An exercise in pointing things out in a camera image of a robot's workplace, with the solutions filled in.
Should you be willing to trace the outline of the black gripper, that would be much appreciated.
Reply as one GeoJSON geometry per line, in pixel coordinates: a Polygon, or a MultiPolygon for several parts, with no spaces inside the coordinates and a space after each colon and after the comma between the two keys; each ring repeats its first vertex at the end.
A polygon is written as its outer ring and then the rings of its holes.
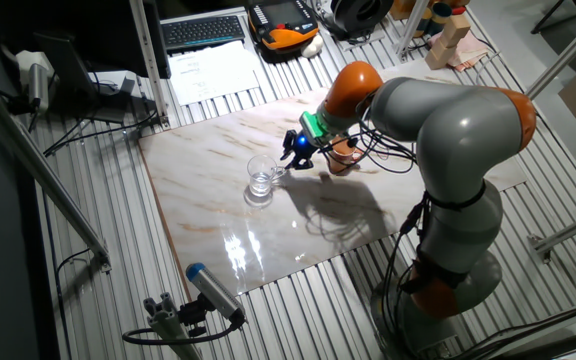
{"type": "Polygon", "coordinates": [[[284,161],[292,154],[291,162],[295,170],[307,170],[313,167],[311,158],[317,147],[309,142],[302,131],[297,133],[295,130],[289,130],[284,136],[282,146],[281,161],[284,161]]]}

